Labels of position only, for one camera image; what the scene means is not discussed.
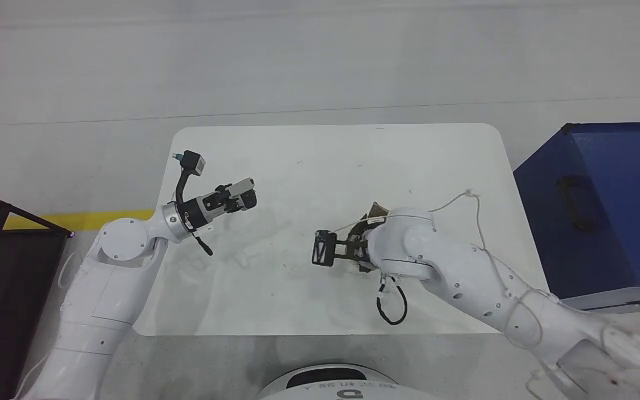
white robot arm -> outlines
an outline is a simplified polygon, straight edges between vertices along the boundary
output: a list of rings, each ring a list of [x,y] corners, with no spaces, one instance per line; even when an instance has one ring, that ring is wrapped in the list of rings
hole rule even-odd
[[[24,399],[97,398],[115,350],[146,303],[168,242],[180,243],[214,218],[256,205],[250,178],[183,202],[186,177],[200,175],[204,161],[188,151],[176,158],[183,168],[176,202],[159,206],[147,221],[122,218],[98,232],[61,306],[53,349]],[[142,258],[142,266],[125,265]]]
[[[529,350],[571,399],[640,398],[639,335],[532,288],[486,249],[437,230],[429,212],[398,208],[384,222],[377,220],[356,225],[347,241],[318,231],[313,262],[348,258],[380,269],[383,279],[420,280],[429,292]],[[336,254],[336,244],[346,246],[346,254]]]

white floor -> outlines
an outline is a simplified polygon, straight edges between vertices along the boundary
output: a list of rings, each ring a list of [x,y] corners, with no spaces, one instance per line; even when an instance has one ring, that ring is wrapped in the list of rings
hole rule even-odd
[[[565,122],[638,120],[639,20],[636,1],[1,0],[0,198],[151,208],[171,137],[201,125],[486,122],[515,168]],[[326,359],[451,399],[527,398],[535,365],[493,336],[132,335],[103,395],[247,398]]]

white tabletop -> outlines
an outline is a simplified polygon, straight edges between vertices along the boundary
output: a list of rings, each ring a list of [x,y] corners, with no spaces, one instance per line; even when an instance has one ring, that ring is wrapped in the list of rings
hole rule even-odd
[[[409,311],[399,326],[378,315],[377,271],[349,261],[311,264],[314,233],[357,220],[377,201],[431,209],[472,188],[482,197],[487,246],[532,286],[547,289],[500,134],[485,124],[200,127],[178,132],[171,153],[207,161],[185,199],[252,177],[258,205],[222,216],[201,237],[170,245],[142,315],[142,335],[344,335],[493,332],[418,282],[402,279]],[[169,159],[158,197],[180,174]],[[438,229],[478,242],[475,202],[435,214]],[[383,306],[401,312],[396,295]]]

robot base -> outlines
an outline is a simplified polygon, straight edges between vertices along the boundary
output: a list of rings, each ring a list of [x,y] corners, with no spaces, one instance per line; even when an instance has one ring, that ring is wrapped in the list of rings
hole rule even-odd
[[[300,368],[271,382],[256,400],[437,399],[399,386],[380,372],[352,364]]]

blue box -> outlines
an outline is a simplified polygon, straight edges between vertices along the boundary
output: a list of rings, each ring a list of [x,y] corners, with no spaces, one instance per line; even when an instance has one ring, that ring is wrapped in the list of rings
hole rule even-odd
[[[638,311],[640,123],[567,124],[514,175],[551,291]]]

